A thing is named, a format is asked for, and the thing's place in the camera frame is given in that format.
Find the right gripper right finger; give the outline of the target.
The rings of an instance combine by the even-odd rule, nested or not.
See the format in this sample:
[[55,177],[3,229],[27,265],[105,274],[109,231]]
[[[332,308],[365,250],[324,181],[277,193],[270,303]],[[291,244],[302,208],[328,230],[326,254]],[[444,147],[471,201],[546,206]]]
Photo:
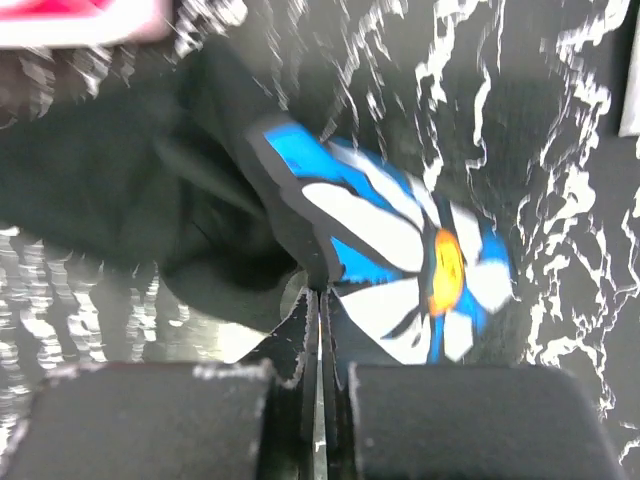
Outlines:
[[320,299],[332,479],[621,479],[577,379],[542,366],[404,366]]

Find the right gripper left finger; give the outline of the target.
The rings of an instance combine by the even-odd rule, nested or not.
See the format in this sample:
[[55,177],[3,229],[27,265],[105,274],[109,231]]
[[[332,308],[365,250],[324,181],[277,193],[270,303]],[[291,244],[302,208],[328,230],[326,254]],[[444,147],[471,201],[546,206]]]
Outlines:
[[51,371],[17,424],[5,479],[310,479],[319,300],[234,364]]

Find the black daisy print t-shirt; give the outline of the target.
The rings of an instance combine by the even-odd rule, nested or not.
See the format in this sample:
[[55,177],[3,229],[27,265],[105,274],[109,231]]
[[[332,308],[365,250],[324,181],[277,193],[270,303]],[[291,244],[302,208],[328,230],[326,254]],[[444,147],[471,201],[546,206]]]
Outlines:
[[159,78],[4,128],[1,219],[154,262],[186,303],[248,325],[302,269],[402,364],[462,360],[513,295],[486,220],[372,152],[317,139],[220,36]]

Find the white plastic laundry basket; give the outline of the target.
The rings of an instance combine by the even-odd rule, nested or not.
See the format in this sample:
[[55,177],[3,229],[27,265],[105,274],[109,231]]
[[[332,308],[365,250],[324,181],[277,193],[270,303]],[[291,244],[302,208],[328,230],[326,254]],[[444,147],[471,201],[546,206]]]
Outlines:
[[150,42],[164,38],[173,23],[166,0],[111,0],[102,13],[80,18],[1,20],[1,47],[68,48]]

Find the magenta garment in basket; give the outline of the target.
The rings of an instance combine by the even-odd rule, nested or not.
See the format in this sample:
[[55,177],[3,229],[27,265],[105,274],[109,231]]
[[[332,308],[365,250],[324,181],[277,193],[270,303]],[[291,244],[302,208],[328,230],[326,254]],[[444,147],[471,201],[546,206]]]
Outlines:
[[2,21],[70,19],[94,16],[113,4],[111,0],[24,0],[2,1]]

